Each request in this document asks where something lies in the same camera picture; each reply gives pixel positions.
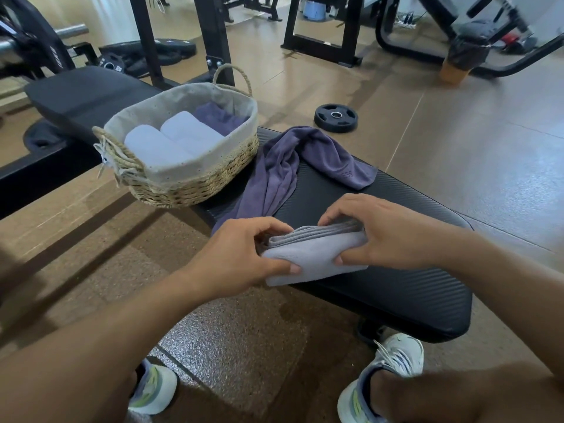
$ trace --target woven wicker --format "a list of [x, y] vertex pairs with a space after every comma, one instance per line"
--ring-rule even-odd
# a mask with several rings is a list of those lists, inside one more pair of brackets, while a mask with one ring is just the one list
[[[227, 84], [217, 84], [217, 77], [225, 68], [233, 68], [241, 73], [249, 88], [248, 93]], [[216, 70], [212, 82], [218, 87], [252, 97], [249, 78], [243, 70], [234, 65], [227, 63], [220, 66]], [[122, 142], [100, 127], [93, 127], [93, 132], [118, 170], [135, 171], [135, 175], [118, 175], [116, 173], [118, 182], [128, 185], [131, 194], [136, 199], [148, 205], [163, 208], [196, 205], [214, 196], [250, 163], [258, 150], [258, 138], [255, 131], [254, 135], [248, 137], [228, 156], [224, 157], [222, 163], [215, 165], [213, 170], [206, 172], [201, 177], [189, 178], [185, 182], [176, 183], [172, 186], [168, 184], [166, 190], [162, 190], [155, 184], [148, 182], [145, 176], [145, 165]]]

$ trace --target forearm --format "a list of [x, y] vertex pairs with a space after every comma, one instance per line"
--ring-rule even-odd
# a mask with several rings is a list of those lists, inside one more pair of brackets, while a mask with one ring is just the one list
[[162, 336], [208, 299], [195, 284], [174, 274], [4, 359], [2, 420], [89, 421]]
[[444, 268], [564, 377], [564, 275], [464, 231], [451, 240]]

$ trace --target blue bucket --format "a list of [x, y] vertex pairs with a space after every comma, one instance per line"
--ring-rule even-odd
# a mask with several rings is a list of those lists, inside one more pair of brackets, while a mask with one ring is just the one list
[[303, 8], [303, 17], [308, 21], [324, 21], [326, 14], [325, 4], [306, 1], [306, 6]]

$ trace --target person's left hand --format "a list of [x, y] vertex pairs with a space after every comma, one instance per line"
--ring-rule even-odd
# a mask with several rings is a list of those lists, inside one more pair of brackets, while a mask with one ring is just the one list
[[298, 274], [299, 266], [258, 256], [255, 247], [257, 236], [292, 231], [271, 216], [227, 220], [179, 274], [197, 282], [207, 299], [235, 296], [267, 277]]

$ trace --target white wall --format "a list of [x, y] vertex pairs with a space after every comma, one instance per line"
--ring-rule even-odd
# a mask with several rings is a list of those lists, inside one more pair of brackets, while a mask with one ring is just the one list
[[[476, 0], [452, 0], [452, 2], [459, 10], [457, 22], [468, 21], [469, 18], [465, 13]], [[564, 32], [564, 0], [513, 0], [513, 2], [533, 27], [539, 41], [544, 42], [554, 38], [559, 27]], [[491, 2], [476, 19], [493, 19], [499, 7], [497, 1]], [[413, 11], [417, 16], [423, 14], [425, 9], [417, 0], [400, 0], [399, 11]]]

